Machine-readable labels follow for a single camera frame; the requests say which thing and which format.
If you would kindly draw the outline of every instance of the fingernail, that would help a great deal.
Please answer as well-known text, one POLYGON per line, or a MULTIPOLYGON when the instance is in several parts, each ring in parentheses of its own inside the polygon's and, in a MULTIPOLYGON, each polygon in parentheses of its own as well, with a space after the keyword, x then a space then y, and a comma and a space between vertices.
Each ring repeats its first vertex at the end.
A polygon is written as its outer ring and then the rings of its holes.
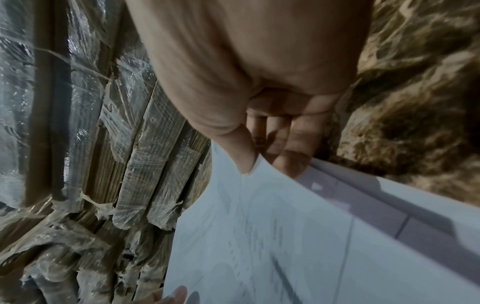
POLYGON ((179 300, 179 299, 182 299, 182 298, 185 298, 187 296, 187 289, 185 286, 180 286, 178 287, 177 289, 175 289, 170 295, 169 297, 175 299, 175 300, 179 300))

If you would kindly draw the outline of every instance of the white paper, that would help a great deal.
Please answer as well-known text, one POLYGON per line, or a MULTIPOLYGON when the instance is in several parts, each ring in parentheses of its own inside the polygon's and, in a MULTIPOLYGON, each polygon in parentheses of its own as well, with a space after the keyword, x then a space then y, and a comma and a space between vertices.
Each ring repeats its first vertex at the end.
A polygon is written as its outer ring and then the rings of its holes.
MULTIPOLYGON (((363 271, 356 267, 356 261, 376 264, 376 257, 369 257, 371 240, 380 244, 379 248, 402 249, 404 246, 392 236, 400 231, 406 215, 346 184, 339 188, 338 183, 331 176, 315 172, 295 182, 263 159, 250 175, 241 176, 228 156, 213 144, 210 184, 176 226, 164 294, 185 285, 187 304, 370 304, 368 299, 400 302, 385 296, 385 290, 355 288, 361 285, 355 281, 362 280, 356 269, 363 271), (358 209, 361 206, 379 206, 394 223, 378 221, 382 213, 371 216, 358 209), (368 241, 356 236, 365 233, 368 241)), ((419 296, 424 293, 412 290, 420 290, 422 284, 436 284, 439 278, 435 276, 441 273, 440 280, 453 286, 444 293, 455 297, 456 292, 462 292, 462 303, 474 303, 480 298, 477 286, 448 269, 435 262, 423 263, 427 258, 409 248, 397 252, 403 259, 395 263, 395 259, 386 257, 384 260, 392 263, 389 267, 425 265, 418 270, 423 271, 423 281, 417 286, 399 285, 391 296, 404 291, 411 296, 400 299, 423 302, 419 296)), ((374 270, 370 276, 373 281, 388 277, 389 271, 395 273, 388 267, 374 270)), ((405 272, 397 273, 397 280, 412 280, 404 277, 405 272)), ((444 301, 450 298, 431 296, 438 303, 450 303, 444 301)))

